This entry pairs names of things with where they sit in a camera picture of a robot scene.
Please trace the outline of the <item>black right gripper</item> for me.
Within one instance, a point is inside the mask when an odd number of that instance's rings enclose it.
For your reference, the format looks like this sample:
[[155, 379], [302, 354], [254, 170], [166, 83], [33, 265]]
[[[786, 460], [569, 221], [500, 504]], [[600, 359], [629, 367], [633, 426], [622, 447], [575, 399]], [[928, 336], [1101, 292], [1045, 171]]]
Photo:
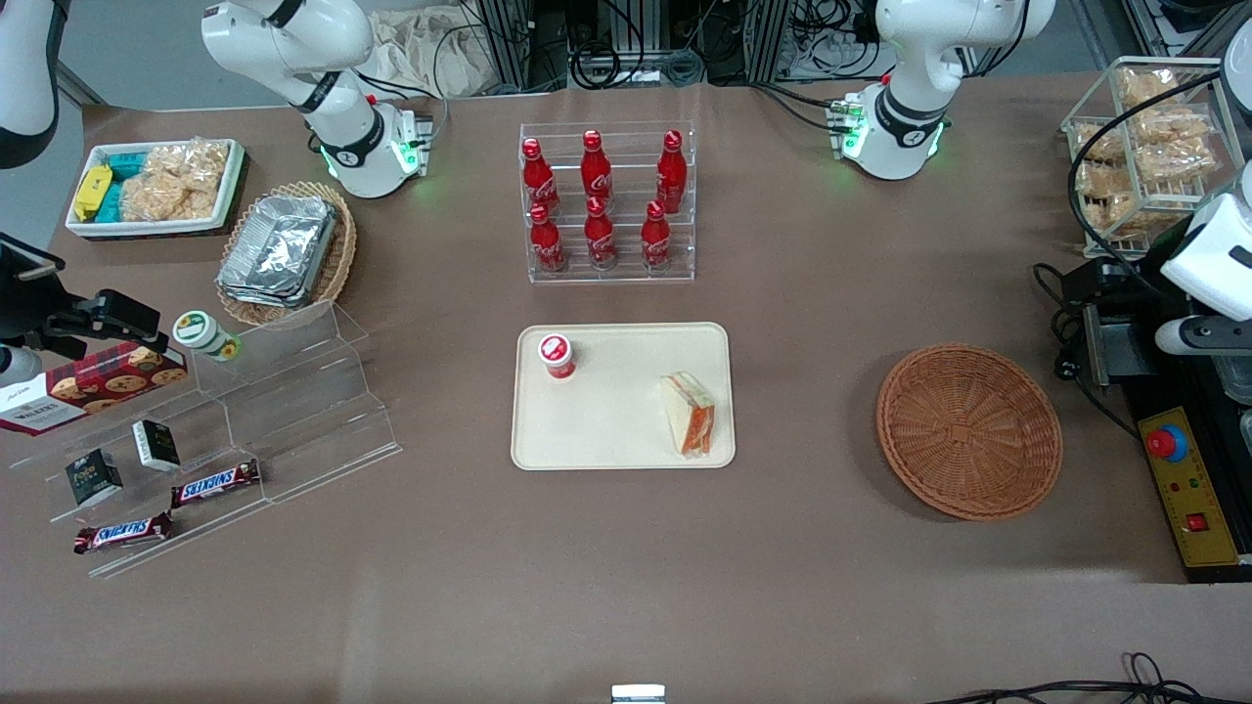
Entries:
[[78, 337], [94, 329], [116, 339], [162, 337], [160, 313], [116, 291], [95, 294], [91, 321], [80, 307], [85, 298], [68, 293], [60, 282], [66, 261], [13, 236], [1, 241], [3, 343], [79, 361], [88, 343]]

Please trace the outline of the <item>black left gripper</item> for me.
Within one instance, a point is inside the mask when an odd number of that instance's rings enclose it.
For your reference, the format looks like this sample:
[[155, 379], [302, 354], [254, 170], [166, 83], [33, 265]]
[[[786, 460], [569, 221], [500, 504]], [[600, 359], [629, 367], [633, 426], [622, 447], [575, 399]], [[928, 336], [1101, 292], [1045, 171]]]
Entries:
[[1067, 306], [1087, 306], [1103, 294], [1106, 312], [1121, 316], [1189, 316], [1194, 299], [1167, 281], [1164, 263], [1184, 246], [1184, 229], [1168, 229], [1146, 256], [1131, 261], [1121, 252], [1085, 261], [1060, 276], [1060, 299]]

